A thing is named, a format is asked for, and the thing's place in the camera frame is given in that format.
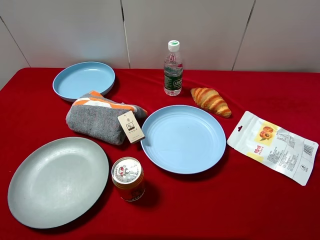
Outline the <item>golden croissant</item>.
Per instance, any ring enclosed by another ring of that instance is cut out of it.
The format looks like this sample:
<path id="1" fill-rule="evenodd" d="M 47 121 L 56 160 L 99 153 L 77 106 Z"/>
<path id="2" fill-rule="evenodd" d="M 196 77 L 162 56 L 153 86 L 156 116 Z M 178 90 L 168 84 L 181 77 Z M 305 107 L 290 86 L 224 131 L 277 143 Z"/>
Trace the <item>golden croissant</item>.
<path id="1" fill-rule="evenodd" d="M 229 109 L 228 104 L 216 90 L 207 87 L 196 87 L 192 88 L 190 93 L 196 105 L 201 109 L 223 118 L 231 116 L 232 111 Z"/>

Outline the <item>white dried apricot snack bag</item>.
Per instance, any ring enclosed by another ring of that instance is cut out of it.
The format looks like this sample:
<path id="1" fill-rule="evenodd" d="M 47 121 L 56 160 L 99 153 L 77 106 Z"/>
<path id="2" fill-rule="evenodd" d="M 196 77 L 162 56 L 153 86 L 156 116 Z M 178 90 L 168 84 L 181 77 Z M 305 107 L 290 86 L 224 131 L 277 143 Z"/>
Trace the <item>white dried apricot snack bag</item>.
<path id="1" fill-rule="evenodd" d="M 246 111 L 227 140 L 239 153 L 305 186 L 319 144 Z"/>

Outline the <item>flat light blue plate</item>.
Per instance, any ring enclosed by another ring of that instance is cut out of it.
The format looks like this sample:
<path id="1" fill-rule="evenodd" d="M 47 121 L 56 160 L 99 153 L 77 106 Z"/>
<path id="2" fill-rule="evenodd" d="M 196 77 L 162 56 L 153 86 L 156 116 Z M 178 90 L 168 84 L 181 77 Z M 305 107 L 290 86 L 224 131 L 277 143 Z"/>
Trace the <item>flat light blue plate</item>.
<path id="1" fill-rule="evenodd" d="M 226 150 L 220 123 L 208 112 L 189 105 L 170 105 L 144 122 L 141 146 L 158 167 L 176 174 L 197 174 L 216 165 Z"/>

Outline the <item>clear plastic water bottle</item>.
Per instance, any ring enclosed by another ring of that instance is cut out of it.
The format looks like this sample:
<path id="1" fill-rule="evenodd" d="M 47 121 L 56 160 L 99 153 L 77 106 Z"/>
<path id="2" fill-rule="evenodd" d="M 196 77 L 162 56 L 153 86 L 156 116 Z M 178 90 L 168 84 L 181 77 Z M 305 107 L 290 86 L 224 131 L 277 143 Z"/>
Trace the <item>clear plastic water bottle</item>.
<path id="1" fill-rule="evenodd" d="M 169 96 L 177 96 L 182 90 L 183 60 L 180 54 L 180 42 L 168 42 L 168 55 L 164 60 L 164 92 Z"/>

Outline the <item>beige paper towel tag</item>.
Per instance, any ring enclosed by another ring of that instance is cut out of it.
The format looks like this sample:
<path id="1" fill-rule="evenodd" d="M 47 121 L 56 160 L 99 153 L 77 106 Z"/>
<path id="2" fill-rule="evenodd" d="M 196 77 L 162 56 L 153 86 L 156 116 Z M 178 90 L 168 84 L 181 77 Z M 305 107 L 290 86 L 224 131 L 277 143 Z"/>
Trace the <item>beige paper towel tag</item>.
<path id="1" fill-rule="evenodd" d="M 117 119 L 131 144 L 145 139 L 145 135 L 131 110 L 118 116 Z"/>

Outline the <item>deep light blue plate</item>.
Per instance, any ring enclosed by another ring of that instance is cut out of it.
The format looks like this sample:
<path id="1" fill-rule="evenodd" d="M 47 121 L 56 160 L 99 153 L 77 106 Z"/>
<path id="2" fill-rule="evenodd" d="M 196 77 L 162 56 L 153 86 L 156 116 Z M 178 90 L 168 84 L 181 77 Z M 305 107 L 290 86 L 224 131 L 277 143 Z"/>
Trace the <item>deep light blue plate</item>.
<path id="1" fill-rule="evenodd" d="M 105 63 L 80 62 L 62 70 L 53 80 L 54 92 L 63 100 L 74 102 L 84 94 L 96 91 L 107 94 L 116 80 L 114 70 Z"/>

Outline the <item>orange beverage can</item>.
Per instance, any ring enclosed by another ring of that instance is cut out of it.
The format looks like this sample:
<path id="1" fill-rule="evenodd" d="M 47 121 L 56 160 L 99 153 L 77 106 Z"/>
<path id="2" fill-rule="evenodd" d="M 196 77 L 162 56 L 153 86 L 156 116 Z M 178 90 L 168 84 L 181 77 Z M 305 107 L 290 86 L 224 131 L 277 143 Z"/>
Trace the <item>orange beverage can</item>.
<path id="1" fill-rule="evenodd" d="M 144 170 L 134 157 L 122 157 L 111 168 L 112 182 L 120 197 L 133 202 L 145 193 Z"/>

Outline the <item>grey orange folded towel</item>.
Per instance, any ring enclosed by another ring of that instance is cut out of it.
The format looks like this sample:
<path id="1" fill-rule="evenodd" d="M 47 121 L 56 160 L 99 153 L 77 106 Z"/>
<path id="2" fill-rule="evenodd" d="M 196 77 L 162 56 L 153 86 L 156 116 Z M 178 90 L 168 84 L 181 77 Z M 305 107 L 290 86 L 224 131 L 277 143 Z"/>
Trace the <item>grey orange folded towel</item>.
<path id="1" fill-rule="evenodd" d="M 137 119 L 143 119 L 148 114 L 140 106 L 118 103 L 92 90 L 72 104 L 66 115 L 66 123 L 74 132 L 112 145 L 121 145 L 126 134 L 118 117 L 129 111 L 132 111 Z"/>

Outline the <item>grey green plate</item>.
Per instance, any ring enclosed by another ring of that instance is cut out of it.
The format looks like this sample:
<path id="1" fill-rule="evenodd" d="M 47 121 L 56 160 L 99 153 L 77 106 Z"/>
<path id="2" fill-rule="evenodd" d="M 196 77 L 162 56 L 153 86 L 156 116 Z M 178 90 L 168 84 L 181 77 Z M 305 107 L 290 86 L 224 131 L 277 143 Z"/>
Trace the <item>grey green plate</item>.
<path id="1" fill-rule="evenodd" d="M 97 143 L 83 137 L 60 138 L 20 164 L 8 187 L 8 207 L 27 227 L 59 227 L 96 203 L 108 176 L 108 158 Z"/>

